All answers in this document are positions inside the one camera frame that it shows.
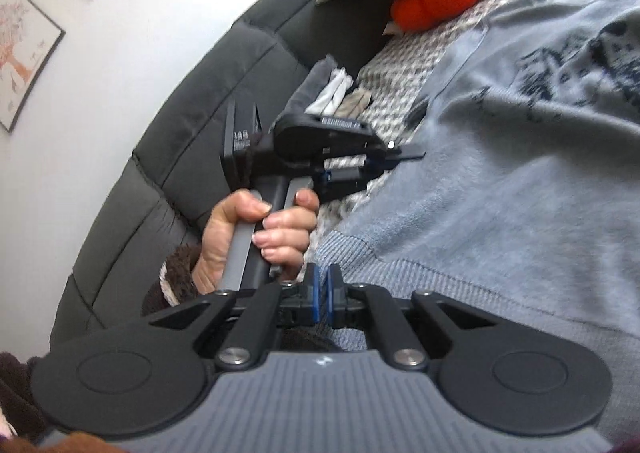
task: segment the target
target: framed picture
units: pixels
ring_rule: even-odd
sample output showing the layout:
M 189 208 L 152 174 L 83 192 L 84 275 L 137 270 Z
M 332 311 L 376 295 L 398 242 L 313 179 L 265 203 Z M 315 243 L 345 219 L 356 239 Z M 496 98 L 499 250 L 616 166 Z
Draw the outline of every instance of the framed picture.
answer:
M 31 0 L 0 0 L 0 124 L 14 129 L 24 101 L 63 30 Z

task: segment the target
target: blue sweater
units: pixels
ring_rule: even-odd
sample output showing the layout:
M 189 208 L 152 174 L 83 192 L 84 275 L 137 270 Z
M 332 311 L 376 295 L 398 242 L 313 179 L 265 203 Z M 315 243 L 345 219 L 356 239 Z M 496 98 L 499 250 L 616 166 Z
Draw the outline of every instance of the blue sweater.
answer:
M 640 423 L 640 0 L 517 0 L 453 43 L 402 164 L 318 248 L 346 281 L 431 289 L 607 362 L 600 431 Z M 334 340 L 363 346 L 355 331 Z

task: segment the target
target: fingernail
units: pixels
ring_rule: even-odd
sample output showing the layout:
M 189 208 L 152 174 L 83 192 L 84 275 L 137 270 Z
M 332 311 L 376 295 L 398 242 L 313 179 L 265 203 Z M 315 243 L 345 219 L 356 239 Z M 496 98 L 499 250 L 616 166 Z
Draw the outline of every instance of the fingernail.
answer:
M 273 229 L 274 227 L 278 227 L 280 223 L 280 215 L 277 213 L 270 214 L 262 221 L 262 227 L 265 229 Z
M 258 231 L 257 233 L 254 233 L 251 239 L 253 240 L 255 245 L 260 247 L 261 245 L 267 243 L 267 241 L 269 240 L 269 235 L 266 233 L 266 231 Z
M 271 211 L 272 207 L 273 206 L 268 202 L 260 202 L 260 211 L 264 214 L 267 214 L 269 211 Z
M 309 193 L 306 190 L 301 189 L 296 193 L 296 202 L 308 202 Z

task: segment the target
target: finger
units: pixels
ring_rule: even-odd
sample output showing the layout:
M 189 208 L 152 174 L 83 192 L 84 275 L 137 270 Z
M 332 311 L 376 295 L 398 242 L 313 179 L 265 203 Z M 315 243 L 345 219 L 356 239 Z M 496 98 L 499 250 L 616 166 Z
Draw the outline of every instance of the finger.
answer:
M 295 281 L 298 278 L 298 274 L 300 273 L 301 269 L 302 269 L 302 265 L 300 266 L 296 265 L 295 267 L 292 267 L 290 265 L 285 265 L 282 268 L 282 273 L 280 273 L 280 280 Z
M 268 229 L 256 231 L 253 240 L 260 249 L 293 247 L 304 253 L 309 247 L 309 232 L 305 229 Z
M 262 249 L 262 256 L 269 263 L 285 267 L 302 267 L 305 259 L 298 249 L 293 247 L 270 247 Z
M 296 205 L 318 214 L 320 198 L 313 189 L 304 188 L 296 193 Z
M 295 207 L 271 213 L 263 220 L 262 225 L 265 229 L 289 227 L 290 229 L 306 229 L 307 231 L 312 231 L 316 229 L 317 223 L 318 217 L 313 211 Z
M 270 210 L 270 204 L 258 200 L 246 189 L 239 189 L 213 208 L 209 222 L 216 221 L 231 225 L 240 221 L 258 222 L 267 216 Z

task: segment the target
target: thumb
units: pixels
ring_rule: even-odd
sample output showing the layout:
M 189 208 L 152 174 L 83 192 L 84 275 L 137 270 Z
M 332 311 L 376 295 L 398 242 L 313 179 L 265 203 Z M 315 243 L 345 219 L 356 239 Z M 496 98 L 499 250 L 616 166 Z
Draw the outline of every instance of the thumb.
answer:
M 238 222 L 258 222 L 271 211 L 271 204 L 262 202 L 248 190 L 240 189 L 221 200 L 211 211 L 209 222 L 236 225 Z

